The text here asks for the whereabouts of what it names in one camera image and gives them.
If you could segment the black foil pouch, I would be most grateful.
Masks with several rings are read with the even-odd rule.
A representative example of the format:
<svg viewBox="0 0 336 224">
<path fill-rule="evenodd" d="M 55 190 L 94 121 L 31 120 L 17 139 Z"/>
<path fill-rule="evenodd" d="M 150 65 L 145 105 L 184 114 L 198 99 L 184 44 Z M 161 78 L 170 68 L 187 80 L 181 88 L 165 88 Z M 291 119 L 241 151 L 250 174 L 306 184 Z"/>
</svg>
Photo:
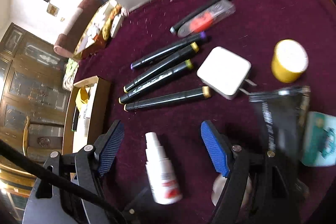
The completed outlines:
<svg viewBox="0 0 336 224">
<path fill-rule="evenodd" d="M 260 126 L 264 150 L 297 162 L 310 104 L 309 86 L 292 86 L 249 95 Z"/>
</svg>

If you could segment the teal white tissue pack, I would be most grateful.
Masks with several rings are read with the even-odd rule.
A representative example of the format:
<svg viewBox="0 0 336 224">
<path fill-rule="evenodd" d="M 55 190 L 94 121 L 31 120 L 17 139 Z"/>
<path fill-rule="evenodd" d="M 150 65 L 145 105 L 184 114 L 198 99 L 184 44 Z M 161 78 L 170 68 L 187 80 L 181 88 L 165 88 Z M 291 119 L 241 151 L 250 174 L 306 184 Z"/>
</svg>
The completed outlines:
<svg viewBox="0 0 336 224">
<path fill-rule="evenodd" d="M 315 111 L 307 116 L 301 162 L 305 166 L 335 165 L 335 117 Z"/>
</svg>

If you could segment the black marker olive cap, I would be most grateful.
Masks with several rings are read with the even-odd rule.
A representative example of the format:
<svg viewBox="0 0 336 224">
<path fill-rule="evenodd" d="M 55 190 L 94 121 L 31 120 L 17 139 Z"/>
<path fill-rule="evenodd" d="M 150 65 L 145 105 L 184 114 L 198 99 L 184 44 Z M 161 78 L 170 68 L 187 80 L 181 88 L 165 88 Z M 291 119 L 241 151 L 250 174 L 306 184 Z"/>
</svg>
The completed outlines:
<svg viewBox="0 0 336 224">
<path fill-rule="evenodd" d="M 179 77 L 183 73 L 186 73 L 193 69 L 193 64 L 190 59 L 185 60 L 184 62 L 176 65 L 175 67 L 172 67 L 170 69 L 167 69 L 166 71 L 160 73 L 157 76 L 154 76 L 144 84 L 141 84 L 140 86 L 133 88 L 128 93 L 121 96 L 118 101 L 120 104 L 125 104 L 127 102 L 131 102 L 131 100 L 134 100 L 138 98 L 140 95 L 145 94 L 149 92 L 151 89 L 157 88 L 162 86 L 165 83 L 168 83 L 169 81 L 172 81 L 175 77 Z"/>
</svg>

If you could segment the yellow cylindrical container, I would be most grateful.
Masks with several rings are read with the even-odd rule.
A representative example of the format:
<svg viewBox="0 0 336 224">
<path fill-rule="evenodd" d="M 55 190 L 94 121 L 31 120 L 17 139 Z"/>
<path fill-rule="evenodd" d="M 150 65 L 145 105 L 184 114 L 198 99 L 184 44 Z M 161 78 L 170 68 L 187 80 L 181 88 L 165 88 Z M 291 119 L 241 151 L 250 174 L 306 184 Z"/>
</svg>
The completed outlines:
<svg viewBox="0 0 336 224">
<path fill-rule="evenodd" d="M 271 62 L 271 70 L 280 82 L 293 83 L 302 75 L 309 65 L 305 48 L 297 41 L 285 39 L 279 41 Z"/>
</svg>

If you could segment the cardboard tray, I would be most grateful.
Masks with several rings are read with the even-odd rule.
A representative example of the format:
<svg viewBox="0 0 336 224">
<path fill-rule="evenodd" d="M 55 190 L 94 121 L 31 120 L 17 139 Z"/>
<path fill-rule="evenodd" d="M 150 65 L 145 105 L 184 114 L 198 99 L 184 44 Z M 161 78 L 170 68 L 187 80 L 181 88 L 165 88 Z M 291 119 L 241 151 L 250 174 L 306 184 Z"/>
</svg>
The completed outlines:
<svg viewBox="0 0 336 224">
<path fill-rule="evenodd" d="M 78 152 L 102 134 L 110 86 L 98 76 L 74 83 L 64 125 L 63 154 Z"/>
</svg>

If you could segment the white spray bottle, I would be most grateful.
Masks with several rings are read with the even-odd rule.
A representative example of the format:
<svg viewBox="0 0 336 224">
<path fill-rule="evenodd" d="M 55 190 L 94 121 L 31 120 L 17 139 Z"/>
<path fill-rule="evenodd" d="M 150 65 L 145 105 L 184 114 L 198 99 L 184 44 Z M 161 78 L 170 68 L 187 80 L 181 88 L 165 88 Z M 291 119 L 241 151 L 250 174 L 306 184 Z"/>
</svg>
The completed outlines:
<svg viewBox="0 0 336 224">
<path fill-rule="evenodd" d="M 151 193 L 156 203 L 170 205 L 182 199 L 182 193 L 170 159 L 166 156 L 155 132 L 146 137 L 146 171 Z"/>
</svg>

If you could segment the black marker tan cap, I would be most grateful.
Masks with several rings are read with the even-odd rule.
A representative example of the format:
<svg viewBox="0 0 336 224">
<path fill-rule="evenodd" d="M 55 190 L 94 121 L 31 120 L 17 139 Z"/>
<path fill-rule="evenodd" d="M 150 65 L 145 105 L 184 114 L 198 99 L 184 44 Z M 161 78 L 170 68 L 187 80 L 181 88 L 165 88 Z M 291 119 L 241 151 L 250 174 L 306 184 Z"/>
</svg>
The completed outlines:
<svg viewBox="0 0 336 224">
<path fill-rule="evenodd" d="M 194 100 L 203 100 L 210 97 L 211 97 L 210 87 L 202 86 L 200 88 L 192 90 L 185 90 L 182 92 L 166 94 L 160 97 L 149 98 L 146 100 L 140 100 L 133 103 L 127 103 L 124 105 L 123 110 L 130 112 L 140 109 L 151 109 L 166 105 L 173 105 L 176 103 L 183 103 Z"/>
</svg>

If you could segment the white square charger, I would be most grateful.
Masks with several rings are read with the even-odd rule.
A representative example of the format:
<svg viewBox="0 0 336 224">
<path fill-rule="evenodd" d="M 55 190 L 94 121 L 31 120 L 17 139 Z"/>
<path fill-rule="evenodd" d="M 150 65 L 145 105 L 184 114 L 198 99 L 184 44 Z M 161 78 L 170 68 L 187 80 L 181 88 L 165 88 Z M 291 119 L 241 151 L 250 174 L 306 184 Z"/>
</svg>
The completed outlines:
<svg viewBox="0 0 336 224">
<path fill-rule="evenodd" d="M 248 83 L 256 86 L 248 76 L 251 63 L 243 57 L 223 47 L 215 47 L 197 70 L 201 81 L 228 100 L 235 98 L 236 94 L 244 90 L 243 85 Z"/>
</svg>

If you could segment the black marker yellow cap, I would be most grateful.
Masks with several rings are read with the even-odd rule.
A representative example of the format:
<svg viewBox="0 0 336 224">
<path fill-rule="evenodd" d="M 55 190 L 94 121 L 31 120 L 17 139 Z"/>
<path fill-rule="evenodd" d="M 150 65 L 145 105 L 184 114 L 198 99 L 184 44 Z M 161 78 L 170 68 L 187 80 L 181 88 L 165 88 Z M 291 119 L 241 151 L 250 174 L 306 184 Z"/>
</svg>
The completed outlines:
<svg viewBox="0 0 336 224">
<path fill-rule="evenodd" d="M 199 46 L 197 45 L 197 43 L 196 42 L 191 43 L 190 45 L 182 48 L 181 50 L 173 53 L 172 55 L 163 59 L 159 63 L 155 64 L 150 69 L 145 71 L 143 74 L 136 77 L 133 81 L 126 84 L 123 87 L 123 91 L 125 93 L 128 93 L 133 88 L 138 87 L 140 84 L 144 84 L 149 79 L 153 78 L 154 76 L 157 76 L 159 73 L 165 71 L 166 69 L 173 67 L 175 64 L 184 60 L 186 57 L 192 56 L 198 51 L 199 51 Z"/>
</svg>

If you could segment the black marker purple cap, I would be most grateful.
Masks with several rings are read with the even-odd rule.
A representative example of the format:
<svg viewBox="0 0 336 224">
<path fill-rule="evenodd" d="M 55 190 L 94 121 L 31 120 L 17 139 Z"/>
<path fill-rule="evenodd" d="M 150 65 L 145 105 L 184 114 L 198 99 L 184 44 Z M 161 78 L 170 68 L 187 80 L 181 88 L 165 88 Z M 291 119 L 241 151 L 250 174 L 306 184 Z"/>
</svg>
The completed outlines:
<svg viewBox="0 0 336 224">
<path fill-rule="evenodd" d="M 190 35 L 186 38 L 180 39 L 176 42 L 173 42 L 169 44 L 168 46 L 165 46 L 163 48 L 160 48 L 159 50 L 156 50 L 134 62 L 131 63 L 130 69 L 137 69 L 141 67 L 145 67 L 155 61 L 158 61 L 162 59 L 163 57 L 166 57 L 168 55 L 171 55 L 172 53 L 182 49 L 183 47 L 193 43 L 193 42 L 205 42 L 207 40 L 207 35 L 204 31 Z"/>
</svg>

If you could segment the clear case with red item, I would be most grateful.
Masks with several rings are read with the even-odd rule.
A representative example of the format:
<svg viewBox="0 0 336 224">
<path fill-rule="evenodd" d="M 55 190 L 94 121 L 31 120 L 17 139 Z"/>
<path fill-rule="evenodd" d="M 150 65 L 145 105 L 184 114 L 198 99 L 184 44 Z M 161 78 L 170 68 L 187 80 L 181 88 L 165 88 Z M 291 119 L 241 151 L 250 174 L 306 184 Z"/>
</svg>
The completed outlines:
<svg viewBox="0 0 336 224">
<path fill-rule="evenodd" d="M 205 31 L 209 29 L 210 26 L 232 15 L 235 11 L 236 7 L 232 2 L 228 0 L 218 1 L 184 23 L 179 28 L 177 36 L 179 38 L 185 38 L 190 34 Z"/>
</svg>

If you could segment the thin black pen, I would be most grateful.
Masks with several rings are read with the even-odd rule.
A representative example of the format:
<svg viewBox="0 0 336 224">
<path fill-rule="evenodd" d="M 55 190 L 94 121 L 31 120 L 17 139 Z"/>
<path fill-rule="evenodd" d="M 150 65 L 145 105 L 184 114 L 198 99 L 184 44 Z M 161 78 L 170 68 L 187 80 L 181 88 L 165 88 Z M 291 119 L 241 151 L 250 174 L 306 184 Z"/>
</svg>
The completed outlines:
<svg viewBox="0 0 336 224">
<path fill-rule="evenodd" d="M 198 7 L 196 10 L 194 10 L 193 12 L 189 13 L 187 16 L 185 16 L 184 18 L 182 18 L 179 22 L 177 22 L 175 25 L 173 25 L 172 27 L 170 27 L 169 31 L 172 34 L 177 34 L 177 31 L 181 28 L 181 26 L 183 24 L 185 24 L 188 20 L 192 19 L 194 16 L 198 15 L 199 13 L 201 13 L 202 11 L 205 11 L 205 9 L 209 8 L 210 6 L 214 5 L 215 3 L 217 3 L 218 1 L 221 0 L 210 0 L 207 3 L 205 3 L 204 5 L 202 5 L 201 7 Z"/>
</svg>

